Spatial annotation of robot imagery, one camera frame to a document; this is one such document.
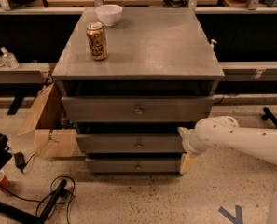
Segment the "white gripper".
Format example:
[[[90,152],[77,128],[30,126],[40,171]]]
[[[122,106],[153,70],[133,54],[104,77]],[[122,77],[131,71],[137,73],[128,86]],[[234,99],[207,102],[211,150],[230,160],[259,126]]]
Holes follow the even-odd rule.
[[[178,127],[177,130],[182,136],[182,146],[186,152],[182,155],[180,163],[180,173],[184,175],[189,172],[197,160],[193,156],[199,156],[204,153],[207,150],[207,146],[198,138],[194,129]]]

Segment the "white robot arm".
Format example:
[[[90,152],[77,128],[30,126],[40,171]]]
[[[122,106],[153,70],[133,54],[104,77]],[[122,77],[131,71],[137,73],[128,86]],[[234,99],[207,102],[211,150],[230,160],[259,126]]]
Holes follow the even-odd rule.
[[[180,173],[186,174],[200,154],[210,147],[232,147],[277,165],[277,129],[243,128],[231,116],[199,120],[193,129],[177,128],[184,153]],[[277,224],[277,184],[270,202],[267,224]]]

